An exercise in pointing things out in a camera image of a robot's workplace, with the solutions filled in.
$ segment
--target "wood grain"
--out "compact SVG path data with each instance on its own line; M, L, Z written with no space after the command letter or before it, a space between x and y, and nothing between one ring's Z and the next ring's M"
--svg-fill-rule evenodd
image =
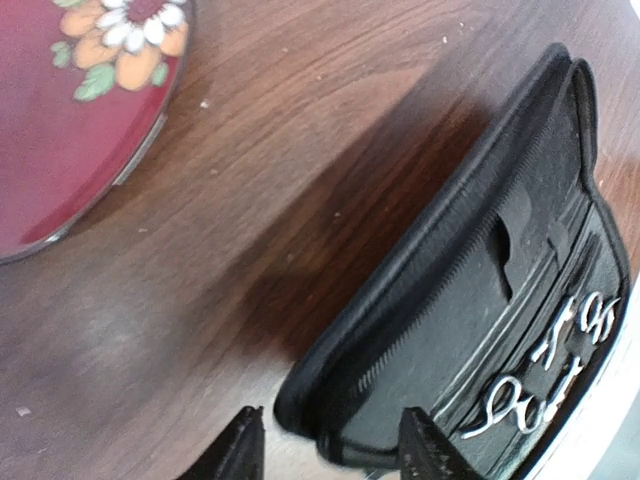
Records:
M279 384L552 41L595 69L597 177L638 271L628 2L198 10L144 162L64 241L0 267L1 478L170 479L244 404L266 407L267 478L359 478L274 425Z

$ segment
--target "black zipper case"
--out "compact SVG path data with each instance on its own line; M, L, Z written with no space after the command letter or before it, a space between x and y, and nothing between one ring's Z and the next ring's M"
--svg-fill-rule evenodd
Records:
M417 407L479 477L535 470L606 365L629 297L593 180L596 116L588 64L551 45L295 365L278 422L331 462L392 470Z

